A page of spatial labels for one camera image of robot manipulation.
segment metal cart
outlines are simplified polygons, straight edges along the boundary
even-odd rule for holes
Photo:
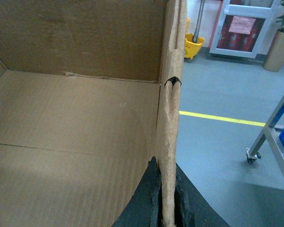
[[[282,97],[275,111],[270,116],[264,128],[258,135],[252,147],[250,149],[246,148],[246,156],[247,156],[247,161],[249,163],[256,161],[257,158],[260,158],[258,151],[262,146],[262,144],[264,143],[264,141],[267,140],[278,162],[281,172],[284,176],[284,146],[279,139],[280,132],[282,131],[283,128],[276,125],[276,123],[279,121],[279,119],[283,114],[284,114],[284,96]]]

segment caster wheel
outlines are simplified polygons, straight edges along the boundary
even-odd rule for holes
[[[246,158],[246,160],[247,160],[248,163],[253,163],[255,161],[254,159],[248,158],[248,157]]]
[[[261,159],[261,154],[259,152],[257,152],[257,157]]]

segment glass door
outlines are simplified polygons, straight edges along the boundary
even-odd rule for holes
[[[225,0],[210,53],[255,58],[280,0]]]

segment potted plant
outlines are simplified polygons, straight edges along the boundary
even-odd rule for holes
[[[284,64],[284,14],[278,22],[281,22],[281,28],[278,29],[274,40],[270,46],[263,68],[269,71],[277,72]]]

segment plant pot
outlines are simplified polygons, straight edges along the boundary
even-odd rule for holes
[[[277,31],[263,64],[263,68],[278,72],[284,65],[284,32]]]

